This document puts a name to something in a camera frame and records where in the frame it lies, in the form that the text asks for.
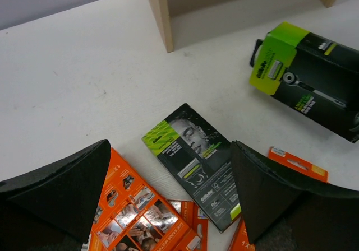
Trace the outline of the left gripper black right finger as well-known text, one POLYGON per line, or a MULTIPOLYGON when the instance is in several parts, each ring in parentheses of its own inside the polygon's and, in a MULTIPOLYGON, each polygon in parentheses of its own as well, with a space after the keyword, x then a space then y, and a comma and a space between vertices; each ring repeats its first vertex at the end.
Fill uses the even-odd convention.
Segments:
POLYGON ((256 250, 358 250, 358 191, 290 169, 240 141, 231 164, 256 250))

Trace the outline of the black green Gillette box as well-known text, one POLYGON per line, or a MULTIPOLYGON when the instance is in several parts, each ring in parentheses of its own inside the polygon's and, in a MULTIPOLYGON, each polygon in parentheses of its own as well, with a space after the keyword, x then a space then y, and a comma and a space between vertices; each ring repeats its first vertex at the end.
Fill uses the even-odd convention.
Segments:
POLYGON ((142 141, 220 233, 241 214, 231 167, 231 143, 187 103, 142 141))
POLYGON ((250 84, 347 141, 358 141, 358 50, 282 22, 256 41, 250 84))

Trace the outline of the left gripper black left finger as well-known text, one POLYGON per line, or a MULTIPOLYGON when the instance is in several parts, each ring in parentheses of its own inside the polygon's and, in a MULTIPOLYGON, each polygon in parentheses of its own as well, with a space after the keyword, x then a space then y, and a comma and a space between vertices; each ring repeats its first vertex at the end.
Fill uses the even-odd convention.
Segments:
POLYGON ((1 181, 1 250, 81 250, 110 158, 111 145, 104 139, 1 181))

